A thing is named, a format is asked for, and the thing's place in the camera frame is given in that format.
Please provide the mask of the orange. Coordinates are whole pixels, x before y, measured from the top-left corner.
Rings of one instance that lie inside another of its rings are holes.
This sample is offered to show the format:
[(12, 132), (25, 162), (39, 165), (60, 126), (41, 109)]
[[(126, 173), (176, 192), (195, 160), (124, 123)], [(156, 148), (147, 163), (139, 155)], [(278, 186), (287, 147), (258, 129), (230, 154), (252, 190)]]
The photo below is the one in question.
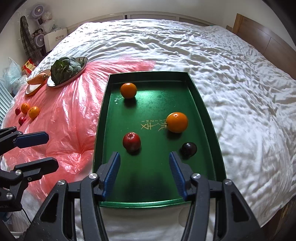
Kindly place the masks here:
[(37, 106), (33, 106), (29, 109), (28, 114), (31, 120), (34, 120), (40, 113), (40, 109)]
[(182, 133), (188, 127), (188, 118), (185, 114), (174, 112), (166, 118), (166, 128), (173, 133)]
[(126, 99), (134, 98), (137, 94), (137, 87), (133, 83), (125, 83), (120, 88), (121, 95)]
[(28, 103), (25, 102), (21, 105), (21, 112), (22, 113), (27, 114), (29, 109), (30, 109), (30, 105)]

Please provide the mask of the red apple centre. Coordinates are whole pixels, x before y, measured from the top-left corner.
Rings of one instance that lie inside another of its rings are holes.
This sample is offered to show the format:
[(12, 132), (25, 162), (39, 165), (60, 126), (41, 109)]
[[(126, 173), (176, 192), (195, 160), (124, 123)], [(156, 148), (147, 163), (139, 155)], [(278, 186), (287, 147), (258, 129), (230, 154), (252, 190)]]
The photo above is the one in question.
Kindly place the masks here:
[(19, 119), (18, 119), (18, 124), (20, 126), (22, 126), (24, 124), (24, 122), (26, 121), (26, 117), (25, 116), (21, 116)]

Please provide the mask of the dark red apple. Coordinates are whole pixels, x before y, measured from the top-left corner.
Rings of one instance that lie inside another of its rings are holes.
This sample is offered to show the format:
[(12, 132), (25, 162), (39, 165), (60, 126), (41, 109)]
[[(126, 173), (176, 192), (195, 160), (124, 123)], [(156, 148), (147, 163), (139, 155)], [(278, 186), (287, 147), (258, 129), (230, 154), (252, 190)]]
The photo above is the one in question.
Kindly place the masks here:
[(20, 109), (20, 108), (16, 108), (16, 109), (15, 109), (15, 114), (16, 114), (16, 115), (19, 115), (20, 113), (21, 113), (21, 109)]

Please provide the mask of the white radiator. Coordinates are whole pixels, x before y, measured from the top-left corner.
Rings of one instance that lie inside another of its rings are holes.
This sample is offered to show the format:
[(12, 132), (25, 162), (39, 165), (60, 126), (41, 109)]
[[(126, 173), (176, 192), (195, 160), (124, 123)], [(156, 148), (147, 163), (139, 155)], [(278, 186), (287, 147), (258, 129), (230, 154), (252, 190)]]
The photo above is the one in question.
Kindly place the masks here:
[(2, 126), (4, 117), (10, 109), (13, 97), (10, 95), (8, 90), (0, 83), (0, 126)]

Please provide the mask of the orange rimmed oval plate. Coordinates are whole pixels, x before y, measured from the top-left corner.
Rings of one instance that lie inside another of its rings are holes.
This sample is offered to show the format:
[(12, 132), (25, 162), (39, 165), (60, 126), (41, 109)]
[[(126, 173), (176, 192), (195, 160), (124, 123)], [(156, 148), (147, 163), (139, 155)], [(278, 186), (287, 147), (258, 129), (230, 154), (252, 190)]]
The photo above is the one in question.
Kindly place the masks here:
[[(46, 73), (48, 74), (49, 76), (51, 75), (51, 72), (50, 72), (50, 69), (46, 69), (46, 70), (43, 70), (41, 71), (40, 73)], [(32, 96), (34, 95), (43, 85), (46, 84), (47, 80), (45, 80), (42, 84), (37, 84), (37, 85), (27, 85), (27, 89), (26, 89), (26, 95), (27, 96)]]

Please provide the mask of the plastic bag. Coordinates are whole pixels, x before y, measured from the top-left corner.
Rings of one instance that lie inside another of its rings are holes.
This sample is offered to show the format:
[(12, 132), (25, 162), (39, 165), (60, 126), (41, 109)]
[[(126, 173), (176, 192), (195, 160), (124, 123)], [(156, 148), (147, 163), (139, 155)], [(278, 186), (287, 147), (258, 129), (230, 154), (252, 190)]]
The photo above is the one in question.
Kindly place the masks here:
[(12, 58), (8, 58), (9, 66), (4, 69), (1, 84), (8, 90), (11, 96), (15, 96), (20, 88), (27, 84), (27, 76), (23, 75), (20, 65)]

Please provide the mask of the large carrot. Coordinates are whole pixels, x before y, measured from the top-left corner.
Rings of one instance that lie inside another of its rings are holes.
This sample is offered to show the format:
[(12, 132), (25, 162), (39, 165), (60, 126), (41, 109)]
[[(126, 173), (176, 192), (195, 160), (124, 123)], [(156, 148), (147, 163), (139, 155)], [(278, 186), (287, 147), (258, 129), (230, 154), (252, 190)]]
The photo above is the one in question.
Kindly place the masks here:
[(48, 77), (49, 77), (48, 74), (42, 72), (42, 73), (36, 75), (35, 77), (29, 79), (29, 80), (27, 81), (27, 83), (28, 83), (29, 85), (42, 84), (45, 80), (48, 79)]

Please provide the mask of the pink plastic sheet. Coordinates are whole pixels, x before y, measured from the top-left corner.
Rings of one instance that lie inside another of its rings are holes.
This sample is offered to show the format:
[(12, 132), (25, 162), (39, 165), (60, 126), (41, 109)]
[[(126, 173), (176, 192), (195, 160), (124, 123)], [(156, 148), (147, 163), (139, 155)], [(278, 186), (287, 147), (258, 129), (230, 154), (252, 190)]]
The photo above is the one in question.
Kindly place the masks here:
[[(28, 97), (25, 88), (17, 93), (4, 117), (3, 127), (17, 127), (20, 132), (44, 131), (49, 141), (40, 146), (15, 148), (4, 155), (9, 170), (15, 165), (54, 157), (59, 163), (55, 173), (30, 183), (26, 192), (43, 201), (59, 179), (68, 182), (81, 180), (92, 168), (97, 123), (101, 104), (111, 74), (151, 71), (155, 61), (138, 58), (120, 58), (109, 61), (92, 61), (73, 82), (60, 88), (43, 86), (34, 96)], [(31, 120), (29, 114), (15, 114), (23, 103), (37, 106), (39, 115)], [(22, 126), (19, 118), (27, 119)]]

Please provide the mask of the dark plum in tray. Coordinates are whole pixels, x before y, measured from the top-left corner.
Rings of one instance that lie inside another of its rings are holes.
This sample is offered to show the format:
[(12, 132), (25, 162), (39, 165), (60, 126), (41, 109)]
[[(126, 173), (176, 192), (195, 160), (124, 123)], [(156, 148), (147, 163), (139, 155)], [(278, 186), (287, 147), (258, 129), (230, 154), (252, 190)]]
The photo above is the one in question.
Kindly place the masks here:
[(197, 146), (193, 142), (184, 143), (180, 148), (180, 154), (184, 159), (189, 159), (197, 152)]

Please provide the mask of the red apple in tray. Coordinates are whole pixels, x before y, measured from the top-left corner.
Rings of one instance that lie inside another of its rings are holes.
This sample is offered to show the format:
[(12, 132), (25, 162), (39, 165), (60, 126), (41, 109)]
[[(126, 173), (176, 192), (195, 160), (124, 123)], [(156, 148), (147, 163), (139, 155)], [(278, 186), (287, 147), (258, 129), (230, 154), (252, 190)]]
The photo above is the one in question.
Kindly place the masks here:
[(140, 149), (141, 140), (138, 134), (129, 132), (123, 137), (122, 144), (128, 152), (135, 152)]

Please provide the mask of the plaid scarf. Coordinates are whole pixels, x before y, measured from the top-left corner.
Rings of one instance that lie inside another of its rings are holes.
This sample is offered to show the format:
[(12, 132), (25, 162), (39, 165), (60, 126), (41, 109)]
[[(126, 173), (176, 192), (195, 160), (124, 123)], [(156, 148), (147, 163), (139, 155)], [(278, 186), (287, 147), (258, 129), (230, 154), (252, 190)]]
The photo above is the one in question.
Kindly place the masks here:
[(43, 57), (40, 50), (34, 44), (25, 16), (21, 16), (20, 18), (20, 36), (27, 59), (31, 59), (36, 66), (39, 65)]

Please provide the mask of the white cardboard box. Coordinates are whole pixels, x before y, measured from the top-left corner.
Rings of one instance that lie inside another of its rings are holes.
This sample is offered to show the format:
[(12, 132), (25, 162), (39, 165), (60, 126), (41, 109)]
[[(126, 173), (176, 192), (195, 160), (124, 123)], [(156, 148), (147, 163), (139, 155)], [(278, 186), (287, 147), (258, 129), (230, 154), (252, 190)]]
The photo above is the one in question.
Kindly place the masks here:
[(65, 37), (67, 37), (67, 28), (50, 32), (44, 36), (46, 52), (52, 51)]

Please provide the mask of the green tray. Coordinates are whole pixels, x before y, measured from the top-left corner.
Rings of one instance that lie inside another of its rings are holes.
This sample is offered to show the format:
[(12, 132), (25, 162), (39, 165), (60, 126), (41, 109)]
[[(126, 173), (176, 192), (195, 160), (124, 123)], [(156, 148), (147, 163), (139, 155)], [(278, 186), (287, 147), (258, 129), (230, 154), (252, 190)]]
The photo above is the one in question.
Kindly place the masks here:
[[(126, 99), (120, 88), (137, 87)], [(169, 114), (187, 116), (182, 133), (167, 129)], [(128, 152), (123, 137), (135, 132), (141, 146)], [(197, 152), (184, 163), (210, 180), (226, 178), (219, 142), (211, 118), (192, 77), (186, 72), (144, 71), (112, 74), (108, 78), (97, 126), (93, 170), (106, 163), (113, 152), (121, 158), (116, 181), (103, 207), (154, 208), (183, 203), (169, 166), (169, 154), (193, 142)]]

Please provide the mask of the small fan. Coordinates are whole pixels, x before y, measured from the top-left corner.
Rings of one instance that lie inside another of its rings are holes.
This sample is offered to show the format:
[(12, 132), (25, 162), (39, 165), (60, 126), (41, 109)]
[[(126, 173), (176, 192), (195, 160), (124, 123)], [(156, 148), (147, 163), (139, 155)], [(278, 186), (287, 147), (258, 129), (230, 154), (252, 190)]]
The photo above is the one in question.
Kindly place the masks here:
[(44, 13), (44, 6), (42, 4), (34, 6), (34, 8), (31, 10), (30, 16), (33, 19), (39, 19), (42, 17)]

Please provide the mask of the wooden headboard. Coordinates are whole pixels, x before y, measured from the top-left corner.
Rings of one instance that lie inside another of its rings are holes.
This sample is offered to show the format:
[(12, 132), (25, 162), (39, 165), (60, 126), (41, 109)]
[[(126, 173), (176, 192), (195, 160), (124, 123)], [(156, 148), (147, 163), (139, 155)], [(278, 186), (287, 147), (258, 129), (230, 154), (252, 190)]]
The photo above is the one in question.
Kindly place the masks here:
[(277, 34), (258, 22), (237, 14), (234, 26), (226, 26), (256, 48), (268, 61), (295, 79), (295, 50)]

